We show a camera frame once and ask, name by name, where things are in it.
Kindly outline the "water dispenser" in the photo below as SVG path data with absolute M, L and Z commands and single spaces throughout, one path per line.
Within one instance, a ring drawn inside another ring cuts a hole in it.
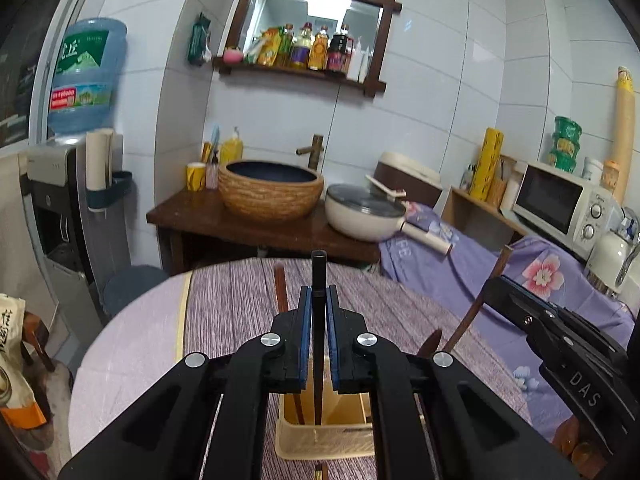
M 85 133 L 54 136 L 27 151 L 27 182 L 49 280 L 77 278 L 103 309 L 108 281 L 131 266 L 125 197 L 132 173 L 122 170 L 122 136 L 112 137 L 103 188 L 87 184 Z

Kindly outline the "woven basin sink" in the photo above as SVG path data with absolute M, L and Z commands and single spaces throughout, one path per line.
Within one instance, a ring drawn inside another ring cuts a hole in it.
M 317 205 L 324 179 L 314 170 L 241 159 L 218 170 L 222 202 L 238 216 L 262 222 L 304 218 Z

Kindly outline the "white microwave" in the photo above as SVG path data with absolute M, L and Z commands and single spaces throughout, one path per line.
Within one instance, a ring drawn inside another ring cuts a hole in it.
M 610 191 L 543 162 L 527 165 L 512 211 L 584 261 L 599 238 L 623 220 Z

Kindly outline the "beige hanging cloth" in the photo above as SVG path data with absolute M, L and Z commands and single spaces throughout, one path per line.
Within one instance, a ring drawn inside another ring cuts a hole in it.
M 30 237 L 17 154 L 1 157 L 1 292 L 26 301 L 26 310 L 48 327 L 56 305 L 38 266 Z

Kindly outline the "black chopstick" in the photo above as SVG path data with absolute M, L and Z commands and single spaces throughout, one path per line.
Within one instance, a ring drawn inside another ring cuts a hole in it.
M 314 358 L 314 423 L 322 424 L 324 329 L 326 328 L 326 252 L 311 254 L 312 357 Z

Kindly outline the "white kettle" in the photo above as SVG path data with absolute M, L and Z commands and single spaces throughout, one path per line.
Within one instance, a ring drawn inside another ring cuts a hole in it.
M 600 237 L 586 264 L 587 281 L 599 292 L 620 298 L 639 286 L 639 243 L 613 231 Z

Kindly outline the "purple floral cloth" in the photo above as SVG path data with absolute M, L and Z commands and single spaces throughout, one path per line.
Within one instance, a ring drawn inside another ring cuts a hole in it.
M 451 243 L 443 255 L 407 235 L 381 243 L 385 275 L 438 302 L 457 316 L 474 299 L 474 321 L 521 387 L 534 427 L 551 437 L 573 408 L 613 440 L 639 417 L 639 353 L 634 317 L 597 292 L 577 261 L 540 237 L 513 246 L 502 275 L 498 257 L 421 206 L 414 221 Z

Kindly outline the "brown wooden chopstick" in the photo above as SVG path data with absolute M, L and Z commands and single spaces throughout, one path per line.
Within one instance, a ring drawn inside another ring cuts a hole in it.
M 276 297 L 278 303 L 278 312 L 288 312 L 288 294 L 286 293 L 286 281 L 284 266 L 276 264 L 273 267 L 274 286 L 276 286 Z M 300 400 L 300 394 L 295 393 L 293 396 L 293 402 L 295 405 L 295 411 L 297 421 L 299 425 L 305 425 L 305 416 L 303 411 L 302 400 Z

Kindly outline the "beige plastic utensil holder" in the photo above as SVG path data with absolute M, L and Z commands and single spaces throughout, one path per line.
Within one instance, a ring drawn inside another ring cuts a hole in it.
M 374 455 L 373 429 L 367 393 L 338 394 L 332 388 L 329 359 L 323 367 L 322 419 L 314 423 L 312 370 L 307 388 L 279 396 L 274 449 L 284 460 L 347 460 Z

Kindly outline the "yellow roll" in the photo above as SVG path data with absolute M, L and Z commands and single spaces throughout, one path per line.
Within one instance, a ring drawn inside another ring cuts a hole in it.
M 473 180 L 469 189 L 470 195 L 476 200 L 486 200 L 492 179 L 500 160 L 500 152 L 503 144 L 503 133 L 495 128 L 487 128 L 480 156 L 473 174 Z

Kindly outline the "dark wooden sink table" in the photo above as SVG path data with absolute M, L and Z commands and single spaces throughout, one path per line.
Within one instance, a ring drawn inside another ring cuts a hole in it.
M 377 244 L 352 240 L 332 229 L 322 203 L 304 218 L 269 223 L 237 216 L 217 191 L 183 190 L 150 210 L 146 222 L 157 229 L 160 260 L 170 274 L 262 252 L 271 258 L 306 259 L 313 250 L 323 249 L 330 261 L 349 266 L 380 261 Z

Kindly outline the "snack bag orange bottom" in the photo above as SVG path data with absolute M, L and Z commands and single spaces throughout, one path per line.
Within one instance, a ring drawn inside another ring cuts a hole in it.
M 29 430 L 44 425 L 47 419 L 23 374 L 25 306 L 23 299 L 1 295 L 1 415 L 10 426 Z

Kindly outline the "brown chopstick group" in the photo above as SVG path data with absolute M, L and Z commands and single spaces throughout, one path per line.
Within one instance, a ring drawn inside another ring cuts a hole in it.
M 501 249 L 501 252 L 498 255 L 498 259 L 488 276 L 488 280 L 496 278 L 497 276 L 500 276 L 502 274 L 503 270 L 506 268 L 506 264 L 508 263 L 512 255 L 512 252 L 513 248 L 510 245 L 506 245 Z M 458 327 L 454 330 L 454 333 L 448 339 L 442 350 L 446 352 L 451 352 L 452 350 L 454 350 L 456 344 L 459 342 L 465 332 L 471 327 L 473 321 L 480 313 L 480 309 L 483 307 L 483 304 L 483 293 L 480 292 L 472 302 L 468 312 L 465 313 L 465 316 L 462 318 Z

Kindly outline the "brown rice cooker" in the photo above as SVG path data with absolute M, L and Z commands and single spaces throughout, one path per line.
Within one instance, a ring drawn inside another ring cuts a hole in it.
M 378 159 L 373 177 L 386 188 L 405 191 L 409 202 L 431 208 L 442 195 L 440 174 L 400 153 L 384 152 Z

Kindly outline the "dark wooden spoon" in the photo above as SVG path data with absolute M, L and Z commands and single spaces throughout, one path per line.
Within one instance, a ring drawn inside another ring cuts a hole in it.
M 442 330 L 438 328 L 425 339 L 416 355 L 423 359 L 429 359 L 438 350 L 441 340 Z

